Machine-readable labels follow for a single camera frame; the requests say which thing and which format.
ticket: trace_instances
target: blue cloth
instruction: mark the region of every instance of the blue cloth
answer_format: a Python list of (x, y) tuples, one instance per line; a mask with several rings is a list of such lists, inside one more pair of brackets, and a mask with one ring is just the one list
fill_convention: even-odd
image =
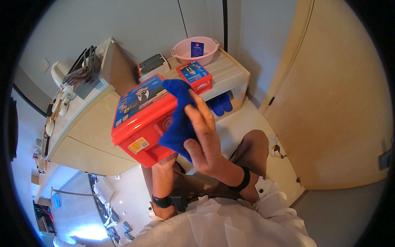
[(191, 86), (183, 80), (170, 79), (164, 80), (162, 87), (177, 98), (177, 107), (173, 113), (173, 123), (159, 139), (159, 145), (170, 148), (192, 162), (191, 156), (184, 148), (185, 140), (190, 138), (198, 140), (192, 123), (184, 112), (184, 107), (188, 104), (196, 107), (195, 101), (188, 91)]

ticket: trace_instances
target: white shirt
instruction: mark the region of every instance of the white shirt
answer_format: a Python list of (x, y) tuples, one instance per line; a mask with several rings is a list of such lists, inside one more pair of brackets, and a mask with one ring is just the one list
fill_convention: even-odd
[(150, 210), (151, 222), (128, 247), (317, 246), (303, 220), (286, 206), (286, 196), (278, 184), (269, 179), (253, 205), (244, 200), (204, 196), (186, 210), (166, 221)]

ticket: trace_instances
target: orange sticker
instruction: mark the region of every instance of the orange sticker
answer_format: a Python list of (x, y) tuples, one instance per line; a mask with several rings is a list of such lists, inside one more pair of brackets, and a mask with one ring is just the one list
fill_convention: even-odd
[(132, 144), (130, 144), (128, 146), (128, 149), (132, 151), (134, 154), (137, 154), (139, 151), (143, 150), (148, 146), (149, 143), (147, 142), (147, 140), (144, 139), (144, 137), (141, 137), (138, 140), (134, 141)]

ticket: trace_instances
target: red plastic box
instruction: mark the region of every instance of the red plastic box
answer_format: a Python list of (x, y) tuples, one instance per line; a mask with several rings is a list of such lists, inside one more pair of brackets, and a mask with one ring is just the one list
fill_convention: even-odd
[(162, 87), (156, 74), (119, 99), (111, 137), (141, 165), (149, 168), (174, 153), (158, 144), (173, 122), (177, 99)]
[(202, 94), (213, 88), (213, 76), (197, 61), (187, 62), (178, 66), (176, 70), (196, 94)]

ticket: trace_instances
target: mop handle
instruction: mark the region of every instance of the mop handle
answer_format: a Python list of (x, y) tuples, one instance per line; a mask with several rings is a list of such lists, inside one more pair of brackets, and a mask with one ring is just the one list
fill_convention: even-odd
[(52, 191), (59, 192), (59, 193), (65, 193), (65, 194), (71, 194), (71, 195), (78, 195), (78, 196), (97, 196), (96, 194), (81, 194), (81, 193), (73, 193), (73, 192), (67, 192), (67, 191), (62, 191), (62, 190), (55, 190), (53, 187), (51, 187), (51, 197), (52, 197)]

